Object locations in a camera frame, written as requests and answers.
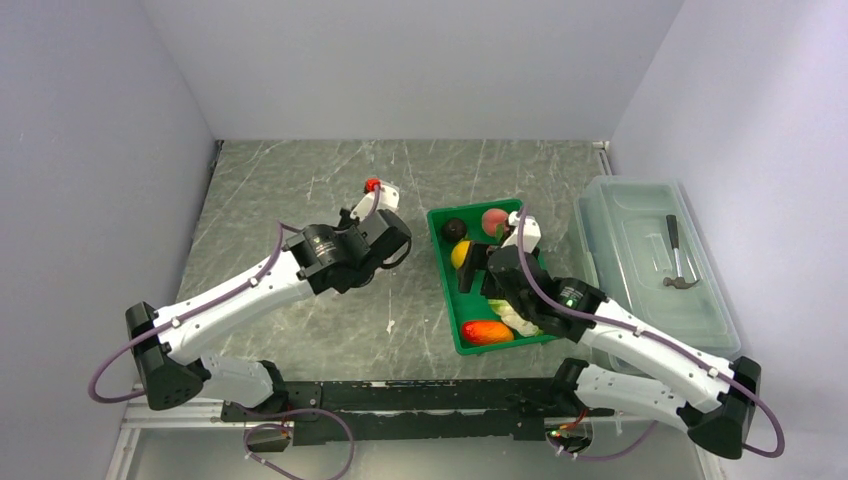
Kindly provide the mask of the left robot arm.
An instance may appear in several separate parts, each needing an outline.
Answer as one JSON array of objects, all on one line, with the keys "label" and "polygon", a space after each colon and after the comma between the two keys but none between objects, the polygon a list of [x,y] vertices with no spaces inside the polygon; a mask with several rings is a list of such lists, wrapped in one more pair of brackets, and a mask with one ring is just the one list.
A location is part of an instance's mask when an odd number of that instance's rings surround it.
[{"label": "left robot arm", "polygon": [[289,392],[275,364],[224,357],[212,343],[284,306],[367,285],[378,270],[403,261],[411,240],[405,222],[385,209],[345,227],[313,224],[281,234],[268,257],[211,290],[158,309],[145,302],[131,307],[125,317],[149,408],[204,397],[264,420],[279,417]]}]

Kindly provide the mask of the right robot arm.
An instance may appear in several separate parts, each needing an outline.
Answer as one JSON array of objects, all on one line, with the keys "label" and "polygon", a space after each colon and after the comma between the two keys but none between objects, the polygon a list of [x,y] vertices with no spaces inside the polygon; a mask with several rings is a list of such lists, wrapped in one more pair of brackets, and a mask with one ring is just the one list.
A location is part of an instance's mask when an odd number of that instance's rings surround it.
[{"label": "right robot arm", "polygon": [[760,366],[702,352],[639,320],[596,287],[552,277],[517,246],[472,243],[457,269],[468,293],[482,272],[481,295],[504,300],[544,333],[602,350],[632,364],[631,375],[565,359],[553,377],[553,406],[564,415],[614,409],[651,418],[687,434],[701,448],[738,459],[756,408]]}]

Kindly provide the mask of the green plastic tray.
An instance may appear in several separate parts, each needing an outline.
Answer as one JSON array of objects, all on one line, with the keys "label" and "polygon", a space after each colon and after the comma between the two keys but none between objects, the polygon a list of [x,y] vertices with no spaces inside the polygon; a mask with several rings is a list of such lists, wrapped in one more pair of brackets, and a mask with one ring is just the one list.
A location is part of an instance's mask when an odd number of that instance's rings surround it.
[{"label": "green plastic tray", "polygon": [[455,350],[460,355],[481,355],[495,350],[523,347],[532,344],[545,344],[555,339],[552,335],[540,334],[525,337],[514,332],[510,342],[500,342],[491,345],[476,345],[469,342],[464,335],[463,326],[473,321],[495,321],[500,317],[491,309],[488,299],[482,295],[485,287],[493,285],[489,274],[479,270],[474,274],[470,290],[463,293],[459,290],[459,277],[453,268],[450,256],[454,244],[443,239],[441,228],[447,221],[457,218],[467,227],[467,237],[471,241],[493,244],[494,238],[487,235],[482,227],[483,214],[491,208],[499,208],[508,213],[518,211],[522,201],[516,198],[495,200],[483,203],[468,204],[454,207],[432,209],[427,213],[430,238],[435,253],[437,271],[442,283],[443,296],[449,316],[449,327],[452,333]]}]

